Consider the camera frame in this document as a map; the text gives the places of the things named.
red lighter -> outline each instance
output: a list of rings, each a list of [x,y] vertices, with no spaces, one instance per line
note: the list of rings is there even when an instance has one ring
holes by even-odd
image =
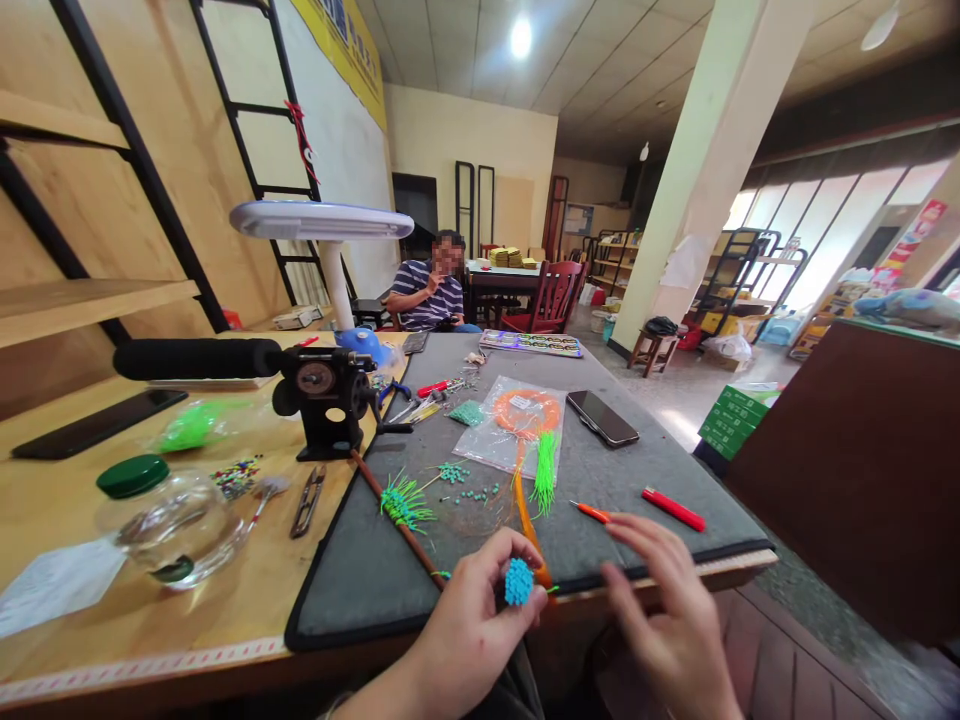
[[[643,490],[643,499],[651,502],[665,513],[673,515],[677,520],[692,527],[697,532],[703,532],[707,529],[706,521],[692,510],[687,510],[683,505],[671,500],[663,493],[657,492],[652,487],[647,486]]]

ceiling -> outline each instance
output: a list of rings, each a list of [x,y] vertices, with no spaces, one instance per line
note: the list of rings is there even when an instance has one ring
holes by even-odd
[[[955,34],[955,0],[900,0],[900,19],[879,48],[860,50],[892,0],[820,0],[783,91],[787,105],[939,47]],[[357,0],[399,85],[559,115],[557,154],[634,162],[673,137],[713,0]],[[529,57],[509,51],[523,11]]]

gray felt mat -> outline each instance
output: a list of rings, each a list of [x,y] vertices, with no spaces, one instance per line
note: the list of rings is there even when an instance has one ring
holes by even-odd
[[[458,375],[463,358],[477,347],[477,335],[432,335],[426,351],[411,356],[404,384],[416,391]],[[652,518],[676,532],[698,560],[771,547],[760,527],[718,485],[670,434],[587,350],[580,359],[533,353],[495,351],[481,370],[476,390],[457,394],[456,402],[483,402],[498,376],[557,390],[592,390],[640,433],[638,443],[609,449],[567,406],[564,411],[556,504],[548,517],[535,521],[537,535],[560,593],[584,590],[601,583],[598,568],[610,560],[633,577],[646,575],[633,552],[614,543],[603,526],[578,512],[568,500],[601,510],[624,511]],[[405,401],[398,398],[387,412],[393,417]],[[426,482],[437,471],[427,469],[458,461],[452,450],[465,427],[442,414],[417,425],[413,435],[381,435],[366,462],[382,486],[388,475],[405,467],[411,478]],[[466,483],[451,486],[437,481],[426,490],[437,521],[424,524],[418,539],[436,566],[452,571],[457,561],[474,552],[500,525],[519,529],[512,503],[510,475],[473,460]],[[500,493],[491,497],[493,485]],[[531,480],[524,481],[527,495]],[[640,494],[652,485],[699,513],[707,531],[698,533],[672,519]],[[488,489],[483,503],[453,499],[465,490]],[[439,502],[450,496],[450,500]],[[531,515],[536,505],[530,504]],[[438,591],[391,521],[379,514],[373,493],[360,478],[351,489],[321,543],[313,570],[301,591],[287,632],[292,649],[330,647],[409,630],[423,621],[437,601]]]

yellow banner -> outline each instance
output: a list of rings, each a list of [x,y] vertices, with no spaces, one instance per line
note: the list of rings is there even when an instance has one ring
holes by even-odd
[[[384,132],[380,55],[356,0],[292,0],[317,45]]]

floor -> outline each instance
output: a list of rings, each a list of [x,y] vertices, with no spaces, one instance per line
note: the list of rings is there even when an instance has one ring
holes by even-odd
[[[627,370],[626,361],[590,331],[590,308],[578,307],[567,331],[586,345],[616,378],[652,412],[676,440],[693,450],[697,430],[723,387],[737,382],[789,382],[800,364],[781,348],[760,345],[754,365],[730,373],[678,351],[664,374],[647,379],[641,366]],[[940,653],[909,643],[888,642],[863,621],[789,548],[772,533],[780,562],[756,584],[860,678],[902,720],[938,720],[960,712],[960,672]]]

